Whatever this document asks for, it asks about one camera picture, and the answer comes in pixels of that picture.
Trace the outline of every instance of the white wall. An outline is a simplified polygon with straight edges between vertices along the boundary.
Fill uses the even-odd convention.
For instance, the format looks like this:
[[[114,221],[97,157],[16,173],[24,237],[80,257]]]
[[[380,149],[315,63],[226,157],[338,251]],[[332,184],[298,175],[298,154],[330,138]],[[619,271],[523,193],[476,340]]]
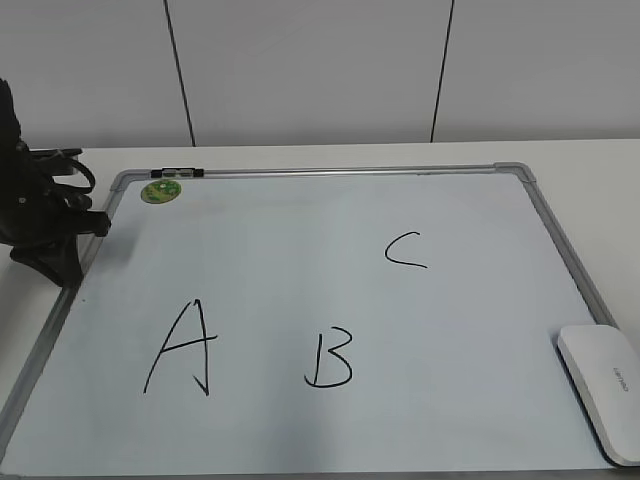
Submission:
[[[33,147],[189,145],[158,0],[0,0],[0,77]]]
[[[198,145],[429,141],[451,0],[168,0]],[[456,0],[435,141],[640,136],[640,1]],[[190,145],[163,0],[0,0],[33,147]]]
[[[457,0],[437,141],[640,136],[640,1]]]

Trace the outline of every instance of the whiteboard surface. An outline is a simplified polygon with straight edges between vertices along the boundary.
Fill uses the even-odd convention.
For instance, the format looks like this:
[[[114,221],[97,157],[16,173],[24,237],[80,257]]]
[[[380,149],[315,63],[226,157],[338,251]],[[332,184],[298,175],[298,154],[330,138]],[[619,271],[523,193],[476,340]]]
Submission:
[[[555,352],[593,320],[504,174],[133,183],[1,465],[20,475],[606,468]],[[410,234],[389,249],[397,237]],[[167,347],[204,343],[160,356]],[[315,388],[318,336],[323,335]]]

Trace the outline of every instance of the white desk surface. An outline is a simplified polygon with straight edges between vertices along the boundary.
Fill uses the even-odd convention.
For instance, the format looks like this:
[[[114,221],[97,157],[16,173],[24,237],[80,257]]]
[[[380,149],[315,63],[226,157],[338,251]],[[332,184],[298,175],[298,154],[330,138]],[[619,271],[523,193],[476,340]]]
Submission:
[[[640,352],[640,140],[294,147],[89,149],[94,205],[131,168],[339,168],[524,162],[614,319]],[[0,245],[0,405],[9,395],[59,289]]]

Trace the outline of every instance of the black marker writing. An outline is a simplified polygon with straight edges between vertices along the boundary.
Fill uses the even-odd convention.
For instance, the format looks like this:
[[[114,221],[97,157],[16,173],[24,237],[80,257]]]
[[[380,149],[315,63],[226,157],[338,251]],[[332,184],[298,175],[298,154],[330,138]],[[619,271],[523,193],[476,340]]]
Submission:
[[[156,355],[156,359],[153,361],[151,370],[149,370],[149,375],[147,375],[147,381],[144,383],[144,390],[142,391],[142,393],[147,393],[147,389],[149,388],[149,382],[151,381],[151,375],[153,375],[153,371],[155,370],[156,365],[158,365],[158,361],[160,360],[160,357],[162,356],[162,354],[170,352],[171,350],[177,350],[179,348],[189,347],[191,345],[195,345],[196,343],[202,343],[204,347],[204,379],[205,379],[204,382],[205,383],[203,385],[202,382],[198,380],[198,378],[195,375],[193,375],[193,379],[196,381],[198,386],[202,389],[204,394],[207,397],[209,396],[209,347],[207,342],[218,338],[218,336],[214,335],[212,337],[207,337],[207,326],[204,322],[204,313],[202,311],[202,303],[200,302],[200,299],[196,298],[193,301],[193,305],[195,307],[198,307],[198,314],[200,315],[200,327],[202,328],[202,338],[198,338],[196,340],[191,340],[190,342],[180,343],[178,345],[172,345],[170,347],[167,347],[167,343],[169,343],[169,339],[171,338],[173,331],[178,326],[180,319],[182,318],[184,313],[187,311],[187,308],[189,308],[189,305],[191,305],[191,302],[187,302],[187,304],[184,306],[184,308],[180,312],[180,315],[178,315],[178,318],[176,318],[176,321],[173,322],[173,325],[171,325],[171,329],[167,334],[167,338],[164,339],[164,343],[162,344],[162,347],[160,348],[158,355]]]
[[[307,382],[307,385],[309,385],[311,387],[314,387],[314,388],[339,387],[341,385],[349,383],[351,381],[351,379],[353,378],[353,370],[351,368],[351,365],[349,365],[349,362],[347,362],[347,360],[337,352],[337,350],[339,348],[345,347],[345,346],[347,346],[347,345],[349,345],[351,343],[351,340],[353,340],[353,335],[351,335],[351,333],[346,331],[344,328],[340,328],[340,327],[331,327],[331,328],[333,330],[338,330],[340,332],[346,333],[349,336],[349,339],[346,342],[341,343],[340,345],[336,345],[335,347],[331,347],[330,349],[327,350],[327,352],[329,352],[330,355],[333,355],[338,360],[340,360],[342,363],[344,363],[344,365],[349,370],[349,375],[347,376],[347,378],[345,380],[342,380],[341,382],[327,383],[327,384],[321,384],[321,385],[318,384],[318,374],[320,373],[320,357],[322,356],[322,334],[319,334],[318,335],[318,349],[316,350],[316,373],[313,376],[313,382],[311,382],[307,378],[306,375],[304,376],[304,381]]]
[[[387,245],[387,248],[384,250],[384,256],[387,258],[387,260],[389,260],[390,262],[393,263],[398,263],[400,265],[409,265],[411,267],[421,267],[421,268],[428,268],[426,265],[422,265],[420,263],[412,263],[412,262],[403,262],[401,260],[396,260],[395,258],[391,258],[389,256],[389,249],[398,241],[403,239],[404,237],[407,237],[409,235],[420,235],[420,232],[407,232],[405,234],[400,235],[398,238],[396,238],[394,241],[392,241],[389,245]]]

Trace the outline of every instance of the round sticker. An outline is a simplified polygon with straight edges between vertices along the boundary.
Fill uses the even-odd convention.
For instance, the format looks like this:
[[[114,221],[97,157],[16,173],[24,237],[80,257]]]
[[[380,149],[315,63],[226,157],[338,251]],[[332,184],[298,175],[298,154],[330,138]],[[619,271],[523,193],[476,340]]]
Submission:
[[[180,195],[182,187],[173,180],[156,180],[142,189],[140,198],[147,203],[167,203]]]

